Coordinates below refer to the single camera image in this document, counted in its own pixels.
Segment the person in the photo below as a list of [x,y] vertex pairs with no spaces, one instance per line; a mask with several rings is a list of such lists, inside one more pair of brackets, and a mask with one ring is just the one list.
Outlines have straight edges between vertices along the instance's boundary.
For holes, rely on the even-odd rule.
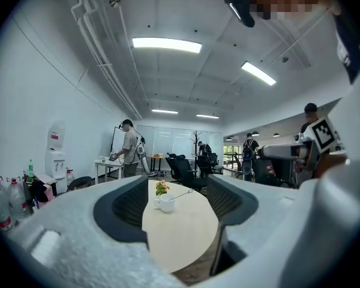
[[304,108],[304,113],[307,122],[301,126],[300,133],[304,133],[310,124],[319,120],[317,117],[317,106],[314,103],[308,103]]
[[[256,140],[252,139],[252,134],[247,133],[247,139],[245,140],[242,148],[243,151],[246,147],[249,147],[252,150],[253,157],[252,157],[252,169],[255,172],[256,171],[256,154],[259,153],[259,144]],[[245,176],[245,180],[249,181],[251,179],[251,174],[248,174]]]
[[253,27],[255,21],[250,14],[250,3],[257,10],[257,15],[263,19],[274,19],[272,14],[301,13],[312,10],[312,5],[326,7],[333,15],[337,39],[337,55],[343,63],[352,84],[360,70],[360,31],[347,10],[338,0],[238,0],[242,23],[247,27]]
[[259,151],[259,144],[256,140],[252,139],[252,134],[251,133],[247,133],[247,139],[245,140],[244,144],[243,144],[243,149],[245,146],[248,146],[252,151],[253,154],[255,155],[256,153],[258,153]]
[[113,155],[113,159],[117,159],[124,154],[124,178],[136,176],[136,169],[139,163],[139,156],[136,154],[137,140],[139,136],[133,128],[133,124],[129,119],[124,120],[122,129],[125,131],[124,142],[119,152]]
[[199,155],[207,155],[212,152],[211,147],[208,144],[203,143],[202,141],[198,142],[198,146],[199,146]]

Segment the bag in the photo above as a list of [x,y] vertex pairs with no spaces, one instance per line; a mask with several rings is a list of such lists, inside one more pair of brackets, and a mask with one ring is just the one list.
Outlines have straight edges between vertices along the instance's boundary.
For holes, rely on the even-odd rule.
[[251,149],[253,140],[250,140],[248,143],[248,140],[244,142],[244,145],[242,147],[242,159],[245,160],[251,160],[253,158],[253,150]]
[[211,147],[210,147],[208,144],[205,146],[205,152],[206,152],[207,154],[211,154],[211,153],[212,153],[212,149],[211,149]]

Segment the coffee mug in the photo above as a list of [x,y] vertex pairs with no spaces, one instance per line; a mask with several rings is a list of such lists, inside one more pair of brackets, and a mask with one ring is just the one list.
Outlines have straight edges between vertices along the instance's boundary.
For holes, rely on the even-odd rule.
[[163,212],[172,212],[175,208],[175,200],[170,194],[162,194],[158,199],[154,200],[154,204]]

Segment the fluorescent light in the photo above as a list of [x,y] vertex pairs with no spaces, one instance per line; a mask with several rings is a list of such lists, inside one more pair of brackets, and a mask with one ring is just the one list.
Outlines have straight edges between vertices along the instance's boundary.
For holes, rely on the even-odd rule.
[[262,79],[265,83],[269,85],[274,85],[276,83],[274,79],[269,77],[266,73],[264,73],[262,70],[259,70],[257,67],[253,66],[249,62],[245,62],[241,68],[251,73],[252,75],[255,75],[256,77]]
[[171,113],[171,114],[177,114],[177,111],[168,111],[168,110],[158,110],[158,109],[152,109],[152,112],[160,112],[160,113]]
[[219,118],[218,116],[196,114],[198,118]]
[[237,9],[233,6],[232,3],[229,4],[229,7],[230,7],[230,9],[234,12],[234,14],[236,15],[236,17],[237,17],[239,20],[241,20],[241,17],[240,17],[240,15],[239,15]]
[[160,37],[135,37],[132,39],[135,48],[166,48],[199,53],[202,45],[191,41],[173,40]]

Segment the hand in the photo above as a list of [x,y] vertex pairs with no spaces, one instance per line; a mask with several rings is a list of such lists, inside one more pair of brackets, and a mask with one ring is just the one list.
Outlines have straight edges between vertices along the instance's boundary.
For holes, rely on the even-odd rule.
[[274,168],[273,168],[272,165],[267,166],[266,169],[268,170],[268,173],[269,173],[269,174],[276,175],[276,174],[275,174],[275,170],[274,170]]

